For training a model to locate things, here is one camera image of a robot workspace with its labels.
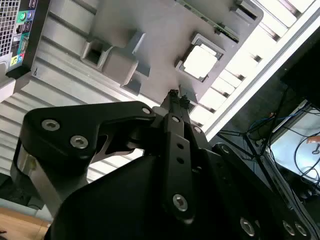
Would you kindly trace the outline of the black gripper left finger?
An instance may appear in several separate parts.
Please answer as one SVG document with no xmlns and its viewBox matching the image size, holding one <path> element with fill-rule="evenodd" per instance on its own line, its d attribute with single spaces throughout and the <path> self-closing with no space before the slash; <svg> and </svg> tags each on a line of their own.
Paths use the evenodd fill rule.
<svg viewBox="0 0 320 240">
<path fill-rule="evenodd" d="M 31 110 L 20 130 L 13 180 L 38 196 L 55 218 L 74 192 L 150 157 L 163 165 L 163 204 L 177 208 L 174 217 L 189 224 L 195 200 L 182 97 L 171 90 L 154 108 L 128 101 Z"/>
</svg>

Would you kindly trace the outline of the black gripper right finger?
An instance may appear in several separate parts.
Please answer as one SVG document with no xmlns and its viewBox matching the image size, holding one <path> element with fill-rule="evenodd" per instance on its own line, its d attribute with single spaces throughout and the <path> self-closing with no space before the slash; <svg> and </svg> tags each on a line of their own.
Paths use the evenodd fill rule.
<svg viewBox="0 0 320 240">
<path fill-rule="evenodd" d="M 180 99 L 184 134 L 195 171 L 198 238 L 312 238 L 312 224 L 269 160 L 253 158 L 259 178 L 226 144 L 211 146 L 190 123 L 186 96 Z"/>
</svg>

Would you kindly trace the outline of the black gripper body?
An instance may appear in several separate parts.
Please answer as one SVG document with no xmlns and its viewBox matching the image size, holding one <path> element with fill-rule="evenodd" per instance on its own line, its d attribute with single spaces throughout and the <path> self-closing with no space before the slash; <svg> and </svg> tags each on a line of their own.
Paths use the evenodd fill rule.
<svg viewBox="0 0 320 240">
<path fill-rule="evenodd" d="M 197 158 L 192 174 L 195 218 L 184 224 L 163 204 L 163 164 L 143 157 L 77 190 L 61 205 L 47 240 L 236 240 L 238 221 L 223 203 L 212 173 L 219 155 Z"/>
</svg>

